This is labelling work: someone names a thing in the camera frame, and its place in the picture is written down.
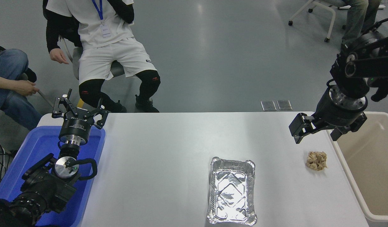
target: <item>person's leg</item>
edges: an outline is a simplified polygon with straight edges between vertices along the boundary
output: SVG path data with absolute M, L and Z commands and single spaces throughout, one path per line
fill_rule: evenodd
M 96 108 L 99 99 L 102 105 L 113 113 L 126 112 L 124 106 L 114 102 L 101 91 L 105 79 L 109 79 L 111 63 L 113 62 L 109 46 L 85 49 L 79 60 L 79 95 L 80 98 Z
M 1 110 L 28 130 L 37 127 L 42 115 L 27 101 L 26 97 L 10 91 Z
M 145 70 L 136 74 L 142 83 L 139 87 L 139 96 L 136 96 L 135 106 L 145 112 L 158 113 L 149 98 L 156 93 L 160 85 L 160 76 L 156 70 Z
M 114 102 L 106 94 L 101 92 L 104 79 L 90 79 L 79 85 L 80 98 L 92 107 L 97 108 L 99 100 L 102 99 L 101 104 L 104 109 L 112 113 L 126 113 L 126 108 L 119 102 Z
M 27 55 L 21 50 L 9 49 L 0 52 L 0 77 L 17 80 L 28 69 Z M 10 90 L 0 89 L 0 108 Z
M 363 31 L 374 25 L 379 6 L 380 6 L 380 0 L 369 0 L 369 6 L 366 10 L 365 21 L 362 26 Z
M 128 38 L 112 46 L 117 61 L 124 67 L 125 75 L 136 75 L 142 81 L 139 96 L 135 95 L 135 106 L 145 112 L 159 112 L 149 102 L 149 98 L 158 90 L 160 76 L 143 45 L 135 38 Z
M 139 97 L 143 100 L 149 100 L 154 95 L 160 85 L 160 76 L 156 70 L 145 70 L 136 74 L 142 81 L 139 86 Z
M 342 44 L 351 44 L 360 36 L 362 25 L 365 20 L 366 11 L 369 5 L 368 0 L 344 0 L 351 8 L 348 10 L 345 34 L 342 37 Z

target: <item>robotic arm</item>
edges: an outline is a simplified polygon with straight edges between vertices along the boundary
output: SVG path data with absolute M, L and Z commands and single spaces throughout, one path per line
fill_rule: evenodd
M 20 190 L 22 193 L 13 201 L 0 199 L 0 227 L 32 227 L 44 213 L 64 211 L 67 202 L 76 192 L 73 185 L 77 180 L 92 179 L 97 174 L 97 163 L 94 159 L 77 160 L 80 146 L 87 143 L 92 125 L 101 129 L 109 111 L 99 107 L 93 111 L 74 108 L 69 101 L 71 89 L 67 95 L 55 100 L 53 118 L 64 118 L 59 139 L 64 144 L 58 158 L 48 154 L 34 164 L 22 176 L 25 181 Z M 63 105 L 66 112 L 59 108 Z M 97 122 L 94 116 L 100 114 Z M 81 177 L 79 165 L 92 165 L 93 173 Z
M 388 95 L 388 37 L 383 37 L 377 28 L 388 21 L 374 24 L 348 48 L 337 55 L 316 112 L 311 116 L 298 113 L 289 125 L 289 130 L 299 144 L 309 134 L 333 129 L 333 141 L 346 134 L 356 132 L 366 121 L 364 110 L 370 87 L 378 88 L 371 97 L 379 102 Z

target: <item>id badge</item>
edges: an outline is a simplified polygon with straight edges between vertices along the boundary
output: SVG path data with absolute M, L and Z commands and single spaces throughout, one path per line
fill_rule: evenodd
M 111 36 L 110 29 L 109 29 L 108 26 L 105 25 L 104 23 L 101 23 L 101 24 L 100 24 L 100 29 L 101 29 L 101 33 L 103 34 L 103 37 L 104 37 L 104 38 L 107 38 L 107 37 L 110 37 L 110 36 Z

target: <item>white plastic bin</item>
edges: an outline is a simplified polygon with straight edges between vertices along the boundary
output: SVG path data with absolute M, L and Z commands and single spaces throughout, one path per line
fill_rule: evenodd
M 365 216 L 388 222 L 388 114 L 365 114 L 358 132 L 333 145 Z

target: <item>grey floor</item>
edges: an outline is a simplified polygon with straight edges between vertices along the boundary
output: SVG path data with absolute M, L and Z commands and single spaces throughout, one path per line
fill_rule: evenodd
M 331 15 L 323 9 L 305 10 L 288 26 L 305 2 L 136 0 L 132 30 L 162 80 L 154 105 L 161 112 L 260 112 L 260 101 L 284 99 L 296 112 L 315 111 L 331 79 L 346 11 L 336 10 L 331 40 L 324 43 Z M 41 7 L 41 1 L 0 0 L 0 45 L 28 54 L 37 86 L 50 99 L 72 88 L 71 100 L 77 102 L 71 65 L 49 59 Z M 388 1 L 377 20 L 387 17 Z M 379 31 L 388 36 L 388 22 Z M 139 83 L 118 77 L 103 91 L 135 112 Z M 51 111 L 40 96 L 29 100 L 42 114 Z M 367 110 L 388 113 L 388 98 L 369 102 Z M 6 149 L 19 148 L 27 133 L 0 112 L 0 143 Z

